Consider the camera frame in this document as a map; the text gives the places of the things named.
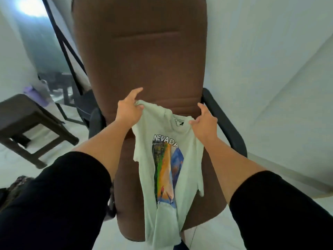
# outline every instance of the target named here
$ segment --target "graphic t-shirt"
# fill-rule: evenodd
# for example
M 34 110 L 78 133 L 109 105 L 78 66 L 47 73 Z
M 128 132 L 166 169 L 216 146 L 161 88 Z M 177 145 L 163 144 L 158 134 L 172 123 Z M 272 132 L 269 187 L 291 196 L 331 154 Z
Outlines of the graphic t-shirt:
M 134 160 L 144 196 L 146 241 L 155 249 L 180 243 L 179 233 L 197 190 L 203 196 L 202 143 L 189 125 L 192 117 L 172 114 L 155 104 L 144 105 L 133 126 Z

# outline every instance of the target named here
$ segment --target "person's left arm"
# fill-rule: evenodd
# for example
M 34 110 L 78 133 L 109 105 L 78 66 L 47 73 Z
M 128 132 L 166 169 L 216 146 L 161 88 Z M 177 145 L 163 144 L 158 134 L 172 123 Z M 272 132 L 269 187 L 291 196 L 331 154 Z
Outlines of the person's left arm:
M 0 213 L 1 249 L 92 249 L 123 140 L 142 115 L 140 91 L 119 101 L 113 123 L 59 157 Z

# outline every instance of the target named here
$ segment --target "dark wooden stool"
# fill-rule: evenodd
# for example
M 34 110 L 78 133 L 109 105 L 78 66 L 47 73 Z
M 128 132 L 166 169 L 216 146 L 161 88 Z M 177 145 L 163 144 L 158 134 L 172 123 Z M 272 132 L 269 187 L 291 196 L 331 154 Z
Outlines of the dark wooden stool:
M 24 141 L 26 138 L 23 135 L 24 132 L 38 124 L 46 126 L 58 134 L 59 137 L 34 154 L 31 154 L 20 147 L 18 142 Z M 72 145 L 76 145 L 79 142 L 79 139 L 66 130 L 59 119 L 26 95 L 18 94 L 0 102 L 0 143 L 30 161 L 37 168 L 46 167 L 47 165 L 40 161 L 39 158 L 65 140 Z

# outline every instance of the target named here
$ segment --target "chair backrest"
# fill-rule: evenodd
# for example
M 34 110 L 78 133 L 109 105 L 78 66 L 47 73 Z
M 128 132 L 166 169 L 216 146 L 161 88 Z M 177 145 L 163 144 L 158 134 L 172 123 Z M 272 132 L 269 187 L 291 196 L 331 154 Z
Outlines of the chair backrest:
M 206 63 L 206 0 L 75 0 L 75 36 L 108 123 L 131 89 L 197 117 Z

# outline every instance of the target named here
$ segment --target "black sleeve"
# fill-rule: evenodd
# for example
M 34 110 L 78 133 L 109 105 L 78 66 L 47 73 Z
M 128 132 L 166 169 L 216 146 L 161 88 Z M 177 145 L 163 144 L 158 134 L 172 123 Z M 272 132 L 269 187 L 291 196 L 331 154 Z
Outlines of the black sleeve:
M 110 188 L 110 175 L 95 158 L 59 157 L 0 213 L 0 249 L 92 249 Z
M 333 249 L 333 217 L 272 172 L 248 178 L 230 210 L 247 249 Z

